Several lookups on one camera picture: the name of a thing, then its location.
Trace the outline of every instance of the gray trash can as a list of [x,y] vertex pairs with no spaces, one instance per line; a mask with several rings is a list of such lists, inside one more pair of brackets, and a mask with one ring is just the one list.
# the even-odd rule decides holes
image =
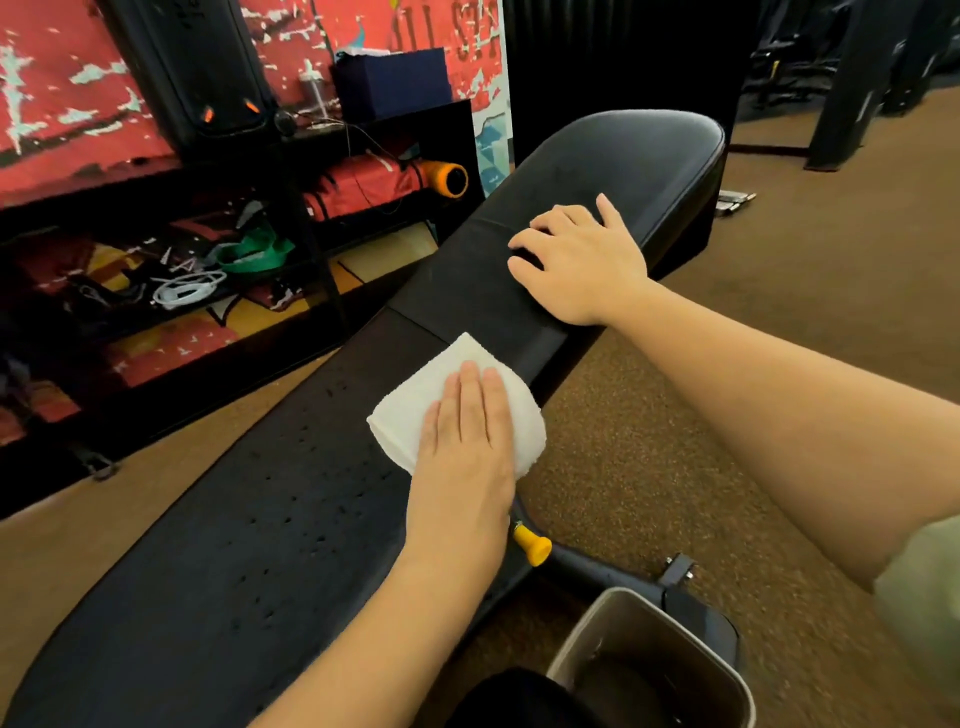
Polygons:
[[743,678],[675,619],[628,589],[607,589],[583,615],[547,677],[608,728],[753,728]]

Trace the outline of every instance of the sleeve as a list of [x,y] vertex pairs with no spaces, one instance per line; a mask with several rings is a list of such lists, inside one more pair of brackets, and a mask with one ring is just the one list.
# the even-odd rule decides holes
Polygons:
[[874,582],[876,610],[960,705],[960,516],[917,531]]

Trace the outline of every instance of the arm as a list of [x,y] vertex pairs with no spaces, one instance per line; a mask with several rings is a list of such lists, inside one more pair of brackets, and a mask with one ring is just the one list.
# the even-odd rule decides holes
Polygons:
[[393,569],[252,728],[408,726],[503,560],[514,486],[503,383],[467,363],[424,419]]
[[672,293],[597,205],[604,226],[555,207],[517,235],[545,270],[514,257],[515,278],[559,318],[627,336],[848,576],[870,589],[911,534],[960,513],[960,406]]

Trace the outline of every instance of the forearm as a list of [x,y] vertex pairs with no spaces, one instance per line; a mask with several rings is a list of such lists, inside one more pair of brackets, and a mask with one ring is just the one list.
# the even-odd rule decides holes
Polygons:
[[609,323],[787,516],[861,586],[960,513],[960,406],[795,346],[653,283]]
[[401,555],[347,629],[252,728],[406,728],[463,637],[482,586]]

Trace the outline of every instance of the floor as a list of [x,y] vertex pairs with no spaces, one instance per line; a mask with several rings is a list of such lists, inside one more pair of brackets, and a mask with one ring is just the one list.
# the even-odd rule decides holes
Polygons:
[[[835,174],[733,157],[725,186],[758,194],[717,222],[675,290],[752,326],[960,401],[960,89],[878,119]],[[795,143],[813,120],[766,119],[738,141]],[[293,373],[0,522],[0,711],[58,621],[167,505],[315,367]],[[557,539],[654,571],[684,551],[691,588],[741,630],[759,725],[953,723],[845,581],[669,384],[608,332],[545,409],[550,445],[520,483]],[[436,726],[484,676],[545,669],[584,605],[533,582],[453,657],[421,711]]]

